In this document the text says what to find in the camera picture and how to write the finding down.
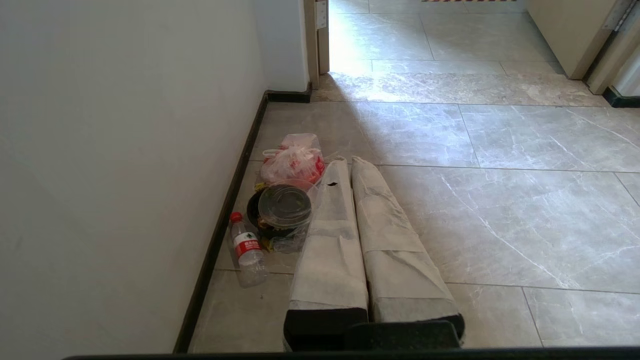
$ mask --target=plastic water bottle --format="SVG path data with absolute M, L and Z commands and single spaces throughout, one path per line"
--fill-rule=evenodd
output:
M 240 265 L 240 286 L 249 288 L 263 283 L 267 279 L 267 268 L 264 266 L 264 255 L 255 234 L 247 231 L 242 221 L 242 214 L 235 212 L 231 220 L 231 246 L 236 252 Z

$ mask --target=gray marble tile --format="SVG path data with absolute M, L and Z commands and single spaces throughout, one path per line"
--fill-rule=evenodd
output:
M 557 61 L 500 61 L 507 75 L 517 74 L 559 74 L 564 70 Z
M 640 295 L 525 289 L 545 347 L 640 345 Z
M 461 105 L 480 167 L 640 172 L 640 111 Z
M 380 156 L 356 113 L 354 104 L 345 102 L 269 103 L 251 160 L 263 160 L 262 152 L 276 149 L 286 134 L 314 133 L 325 158 L 336 154 L 350 162 L 357 155 L 378 164 Z
M 465 7 L 470 13 L 524 13 L 527 12 L 527 1 L 465 2 Z
M 328 4 L 329 14 L 369 12 L 369 0 L 331 0 Z
M 463 3 L 423 3 L 416 0 L 369 0 L 371 13 L 466 13 Z
M 420 17 L 415 14 L 335 14 L 332 58 L 433 60 Z
M 363 73 L 371 72 L 371 60 L 352 60 L 331 58 L 329 68 L 332 72 Z
M 364 136 L 389 165 L 477 167 L 456 105 L 347 102 Z
M 583 82 L 545 74 L 332 72 L 320 77 L 320 88 L 314 90 L 312 101 L 609 106 Z
M 422 14 L 435 60 L 555 61 L 526 13 Z
M 447 286 L 465 318 L 463 348 L 542 346 L 521 288 Z
M 270 274 L 242 289 L 236 273 L 216 270 L 191 340 L 192 353 L 282 352 L 293 275 Z
M 612 173 L 381 172 L 447 282 L 640 292 L 640 207 Z
M 249 161 L 246 172 L 244 173 L 244 179 L 240 186 L 240 191 L 236 198 L 236 204 L 234 205 L 234 211 L 239 211 L 242 214 L 246 214 L 246 205 L 251 199 L 251 196 L 255 193 L 253 186 L 258 172 L 260 171 L 261 161 Z M 220 252 L 218 253 L 218 259 L 216 260 L 216 269 L 220 270 L 239 270 L 240 267 L 237 264 L 235 253 L 231 248 L 229 239 L 229 230 L 225 235 L 225 243 L 222 244 Z M 281 252 L 266 252 L 264 251 L 264 260 L 267 270 L 269 272 L 293 274 L 296 269 L 296 263 L 298 262 L 299 252 L 292 254 L 284 254 Z
M 616 174 L 638 204 L 640 204 L 640 174 Z
M 504 75 L 497 61 L 373 60 L 373 71 Z

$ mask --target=rolled package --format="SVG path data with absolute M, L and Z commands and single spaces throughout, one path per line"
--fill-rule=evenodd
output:
M 418 234 L 380 171 L 353 157 L 353 196 L 374 322 L 465 322 Z
M 319 185 L 284 323 L 289 350 L 342 350 L 344 331 L 368 318 L 367 283 L 349 170 L 331 162 Z

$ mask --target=red plastic bag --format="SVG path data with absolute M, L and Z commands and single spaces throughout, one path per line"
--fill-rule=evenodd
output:
M 289 134 L 277 150 L 266 150 L 260 176 L 266 184 L 285 179 L 317 183 L 324 173 L 324 159 L 315 134 Z

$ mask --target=bottle label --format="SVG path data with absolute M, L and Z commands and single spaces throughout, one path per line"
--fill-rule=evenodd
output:
M 236 256 L 240 258 L 250 250 L 260 250 L 260 244 L 253 233 L 242 233 L 234 238 Z

